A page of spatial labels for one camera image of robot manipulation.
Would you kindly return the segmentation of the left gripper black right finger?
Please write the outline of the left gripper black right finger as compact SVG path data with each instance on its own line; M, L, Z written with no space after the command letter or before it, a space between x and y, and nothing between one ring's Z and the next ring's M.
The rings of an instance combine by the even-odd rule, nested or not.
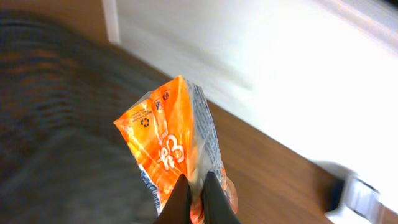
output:
M208 172L203 186L205 224L240 224L214 172Z

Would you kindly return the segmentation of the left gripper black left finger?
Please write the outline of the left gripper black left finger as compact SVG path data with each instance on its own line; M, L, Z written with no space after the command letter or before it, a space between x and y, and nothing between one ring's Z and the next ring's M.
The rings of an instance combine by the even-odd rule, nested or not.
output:
M190 218L191 202L190 186L187 178L182 174L154 224L192 224Z

